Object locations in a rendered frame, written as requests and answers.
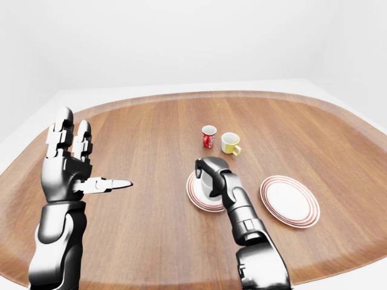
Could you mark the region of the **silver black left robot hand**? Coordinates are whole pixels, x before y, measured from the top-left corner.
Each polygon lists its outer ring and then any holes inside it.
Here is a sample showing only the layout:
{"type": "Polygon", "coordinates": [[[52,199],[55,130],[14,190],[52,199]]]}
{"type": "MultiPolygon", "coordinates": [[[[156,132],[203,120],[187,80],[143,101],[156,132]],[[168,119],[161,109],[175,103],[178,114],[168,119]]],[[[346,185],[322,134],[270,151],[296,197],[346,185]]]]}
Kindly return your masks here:
{"type": "Polygon", "coordinates": [[[49,127],[41,183],[47,202],[79,201],[84,194],[105,193],[133,185],[124,179],[91,177],[91,125],[82,120],[73,135],[73,112],[63,107],[49,127]]]}

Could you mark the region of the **white plate with red rings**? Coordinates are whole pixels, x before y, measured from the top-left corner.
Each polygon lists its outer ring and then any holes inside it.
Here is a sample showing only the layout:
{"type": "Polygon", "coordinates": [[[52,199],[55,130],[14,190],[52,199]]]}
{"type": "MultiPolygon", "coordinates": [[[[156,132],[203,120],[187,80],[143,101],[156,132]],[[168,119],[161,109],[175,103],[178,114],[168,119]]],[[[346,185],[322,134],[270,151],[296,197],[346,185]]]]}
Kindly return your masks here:
{"type": "Polygon", "coordinates": [[[279,221],[295,228],[309,228],[320,218],[314,194],[299,181],[282,175],[266,178],[260,187],[266,209],[279,221]]]}
{"type": "Polygon", "coordinates": [[[222,200],[219,202],[210,202],[205,200],[200,189],[200,178],[197,178],[194,170],[187,179],[186,190],[189,199],[198,208],[208,212],[222,212],[224,210],[222,200]]]}

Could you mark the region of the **red mug with white print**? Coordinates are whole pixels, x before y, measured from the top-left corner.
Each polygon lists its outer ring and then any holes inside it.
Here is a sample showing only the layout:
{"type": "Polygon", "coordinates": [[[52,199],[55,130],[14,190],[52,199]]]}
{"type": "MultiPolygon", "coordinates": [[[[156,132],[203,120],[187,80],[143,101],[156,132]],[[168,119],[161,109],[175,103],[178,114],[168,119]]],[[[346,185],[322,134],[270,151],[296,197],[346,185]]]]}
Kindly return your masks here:
{"type": "Polygon", "coordinates": [[[206,125],[202,128],[204,148],[211,149],[213,147],[213,144],[215,142],[216,132],[217,132],[216,127],[212,125],[206,125]]]}

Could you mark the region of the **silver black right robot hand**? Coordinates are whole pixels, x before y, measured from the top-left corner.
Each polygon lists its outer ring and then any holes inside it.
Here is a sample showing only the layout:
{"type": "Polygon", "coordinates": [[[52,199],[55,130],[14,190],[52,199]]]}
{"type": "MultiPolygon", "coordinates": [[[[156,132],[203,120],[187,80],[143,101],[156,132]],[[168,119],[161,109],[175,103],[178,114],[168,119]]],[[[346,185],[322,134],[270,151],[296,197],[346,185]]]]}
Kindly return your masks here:
{"type": "Polygon", "coordinates": [[[222,196],[226,207],[236,202],[232,190],[240,185],[240,179],[229,169],[228,163],[218,157],[204,157],[195,162],[197,178],[201,177],[202,171],[206,172],[212,178],[212,190],[209,193],[210,198],[222,196]]]}

